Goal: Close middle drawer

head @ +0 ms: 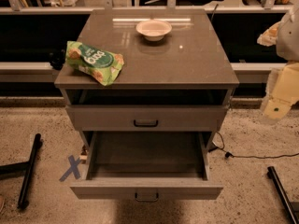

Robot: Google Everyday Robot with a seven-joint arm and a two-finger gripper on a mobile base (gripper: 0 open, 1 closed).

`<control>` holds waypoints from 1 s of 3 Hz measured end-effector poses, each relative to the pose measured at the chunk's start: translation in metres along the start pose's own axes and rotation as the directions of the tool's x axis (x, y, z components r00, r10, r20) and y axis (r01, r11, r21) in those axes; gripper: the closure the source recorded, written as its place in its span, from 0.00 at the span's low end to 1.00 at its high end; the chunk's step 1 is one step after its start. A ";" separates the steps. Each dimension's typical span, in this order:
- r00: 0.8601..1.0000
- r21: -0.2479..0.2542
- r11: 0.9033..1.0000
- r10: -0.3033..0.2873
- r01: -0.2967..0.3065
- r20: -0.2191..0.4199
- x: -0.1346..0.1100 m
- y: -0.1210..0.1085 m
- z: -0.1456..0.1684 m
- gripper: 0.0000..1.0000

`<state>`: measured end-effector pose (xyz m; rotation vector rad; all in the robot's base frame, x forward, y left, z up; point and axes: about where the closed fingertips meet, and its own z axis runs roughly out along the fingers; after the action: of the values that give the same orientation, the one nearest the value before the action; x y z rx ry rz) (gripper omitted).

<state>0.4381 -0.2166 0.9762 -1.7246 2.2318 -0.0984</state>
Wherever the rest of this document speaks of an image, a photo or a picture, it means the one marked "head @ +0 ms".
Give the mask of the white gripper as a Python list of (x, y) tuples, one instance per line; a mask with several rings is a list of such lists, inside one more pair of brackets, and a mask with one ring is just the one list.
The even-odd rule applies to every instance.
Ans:
[(274, 125), (299, 101), (299, 63), (287, 62), (282, 68), (274, 68), (267, 80), (266, 95), (260, 106), (261, 122)]

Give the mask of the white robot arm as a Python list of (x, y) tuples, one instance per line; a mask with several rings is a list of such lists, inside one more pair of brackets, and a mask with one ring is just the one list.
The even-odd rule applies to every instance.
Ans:
[(284, 67), (270, 72), (260, 107), (266, 119), (279, 121), (299, 101), (299, 6), (294, 5), (257, 42), (267, 47), (275, 45), (277, 55), (287, 61)]

